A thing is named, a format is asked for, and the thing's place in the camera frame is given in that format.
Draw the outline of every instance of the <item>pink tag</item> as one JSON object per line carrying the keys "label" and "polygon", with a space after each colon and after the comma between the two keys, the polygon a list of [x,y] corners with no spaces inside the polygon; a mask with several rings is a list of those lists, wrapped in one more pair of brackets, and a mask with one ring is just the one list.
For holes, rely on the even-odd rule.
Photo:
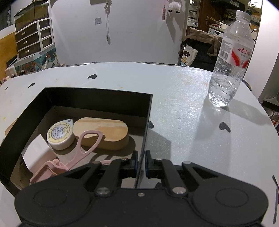
{"label": "pink tag", "polygon": [[162,20],[166,19],[166,6],[163,8],[163,15],[162,15]]}

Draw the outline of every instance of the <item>glass tank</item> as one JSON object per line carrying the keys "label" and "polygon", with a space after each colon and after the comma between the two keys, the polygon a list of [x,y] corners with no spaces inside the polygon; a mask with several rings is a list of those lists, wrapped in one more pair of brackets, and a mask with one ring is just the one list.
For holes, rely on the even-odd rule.
{"label": "glass tank", "polygon": [[47,0],[35,1],[15,15],[16,31],[32,22],[49,17]]}

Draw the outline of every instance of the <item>drawer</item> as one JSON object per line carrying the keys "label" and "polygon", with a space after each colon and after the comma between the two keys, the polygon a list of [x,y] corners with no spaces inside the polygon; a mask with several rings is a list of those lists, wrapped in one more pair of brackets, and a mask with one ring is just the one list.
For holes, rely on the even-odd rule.
{"label": "drawer", "polygon": [[42,29],[42,28],[45,28],[45,27],[47,27],[47,26],[49,26],[49,19],[40,21],[40,28],[41,28],[41,29]]}
{"label": "drawer", "polygon": [[37,31],[37,23],[32,24],[28,28],[26,28],[26,29],[22,30],[21,32],[19,32],[18,34],[16,34],[15,35],[16,41],[19,41],[36,31]]}
{"label": "drawer", "polygon": [[22,48],[24,48],[28,45],[31,45],[32,43],[35,43],[37,41],[39,41],[39,34],[35,33],[35,34],[27,37],[26,39],[23,39],[20,42],[18,42],[16,44],[16,46],[17,46],[18,50],[20,50],[20,49],[22,49]]}
{"label": "drawer", "polygon": [[26,56],[29,56],[31,54],[37,53],[41,50],[40,43],[36,43],[32,46],[29,46],[20,52],[18,52],[19,58],[24,58]]}
{"label": "drawer", "polygon": [[50,35],[50,28],[41,31],[41,37],[42,38],[47,37],[49,35]]}
{"label": "drawer", "polygon": [[43,47],[44,47],[44,48],[45,48],[46,46],[52,44],[52,39],[51,39],[51,37],[49,37],[49,38],[43,40],[42,43],[43,43]]}

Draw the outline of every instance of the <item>white bottle cap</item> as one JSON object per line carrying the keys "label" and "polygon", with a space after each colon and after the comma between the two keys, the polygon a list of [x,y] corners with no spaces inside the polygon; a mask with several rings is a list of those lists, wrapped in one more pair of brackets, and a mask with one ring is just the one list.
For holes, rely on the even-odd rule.
{"label": "white bottle cap", "polygon": [[237,10],[235,15],[240,16],[249,22],[251,21],[251,15],[249,15],[248,13],[245,13],[241,10]]}

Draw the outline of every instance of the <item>tape measure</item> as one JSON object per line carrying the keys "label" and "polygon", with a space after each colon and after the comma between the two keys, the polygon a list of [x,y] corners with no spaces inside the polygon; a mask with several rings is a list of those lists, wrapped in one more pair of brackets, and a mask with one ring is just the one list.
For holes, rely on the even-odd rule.
{"label": "tape measure", "polygon": [[47,132],[47,141],[55,150],[63,150],[74,141],[74,122],[72,119],[62,120],[51,126]]}

